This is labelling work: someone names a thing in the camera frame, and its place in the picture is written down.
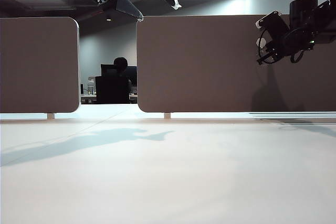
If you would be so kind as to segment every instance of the person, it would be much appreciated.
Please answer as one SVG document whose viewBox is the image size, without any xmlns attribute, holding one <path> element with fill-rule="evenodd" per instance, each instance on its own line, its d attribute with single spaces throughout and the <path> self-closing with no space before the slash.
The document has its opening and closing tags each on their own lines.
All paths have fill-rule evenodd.
<svg viewBox="0 0 336 224">
<path fill-rule="evenodd" d="M 128 62 L 124 57 L 117 57 L 114 59 L 113 64 L 117 66 L 117 75 L 122 76 L 122 73 L 125 71 L 125 69 L 128 66 Z M 129 92 L 131 92 L 132 88 L 132 82 L 130 79 L 128 79 L 128 88 Z"/>
</svg>

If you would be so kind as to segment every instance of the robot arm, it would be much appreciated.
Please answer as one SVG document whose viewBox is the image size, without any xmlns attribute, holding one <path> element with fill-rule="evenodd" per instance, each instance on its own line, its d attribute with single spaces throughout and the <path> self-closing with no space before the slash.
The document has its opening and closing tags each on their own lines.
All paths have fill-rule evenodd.
<svg viewBox="0 0 336 224">
<path fill-rule="evenodd" d="M 301 60 L 303 53 L 312 50 L 315 44 L 331 43 L 336 39 L 336 0 L 327 0 L 318 6 L 318 0 L 295 0 L 290 3 L 289 27 L 274 11 L 256 22 L 257 28 L 268 31 L 272 41 L 268 42 L 261 54 L 258 45 L 258 63 L 272 64 L 285 56 L 292 63 Z"/>
</svg>

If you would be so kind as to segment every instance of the cable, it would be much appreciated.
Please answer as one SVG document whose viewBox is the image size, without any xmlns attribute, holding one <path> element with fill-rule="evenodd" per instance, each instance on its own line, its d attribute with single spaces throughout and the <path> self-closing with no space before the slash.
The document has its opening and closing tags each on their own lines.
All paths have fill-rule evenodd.
<svg viewBox="0 0 336 224">
<path fill-rule="evenodd" d="M 299 55 L 299 57 L 297 59 L 295 59 L 295 55 L 291 55 L 290 56 L 290 62 L 292 62 L 292 63 L 298 63 L 302 59 L 304 52 L 305 52 L 305 50 L 302 50 L 301 53 L 300 53 L 300 55 Z"/>
</svg>

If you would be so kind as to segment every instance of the black chair back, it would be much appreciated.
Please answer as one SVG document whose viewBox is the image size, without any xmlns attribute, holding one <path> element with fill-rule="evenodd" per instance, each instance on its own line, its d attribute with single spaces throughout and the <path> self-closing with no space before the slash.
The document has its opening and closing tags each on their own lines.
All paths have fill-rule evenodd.
<svg viewBox="0 0 336 224">
<path fill-rule="evenodd" d="M 127 77 L 96 77 L 98 104 L 130 103 L 129 93 Z"/>
</svg>

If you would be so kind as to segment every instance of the gray partition panel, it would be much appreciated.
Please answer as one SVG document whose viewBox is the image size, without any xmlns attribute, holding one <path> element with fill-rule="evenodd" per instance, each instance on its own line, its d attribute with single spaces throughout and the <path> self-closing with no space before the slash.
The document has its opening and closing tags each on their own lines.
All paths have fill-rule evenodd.
<svg viewBox="0 0 336 224">
<path fill-rule="evenodd" d="M 145 17 L 137 24 L 139 107 L 146 112 L 336 111 L 336 42 L 316 45 L 298 64 L 285 58 L 259 66 L 255 22 L 261 17 Z"/>
<path fill-rule="evenodd" d="M 1 18 L 2 113 L 79 106 L 78 24 L 67 17 Z"/>
</svg>

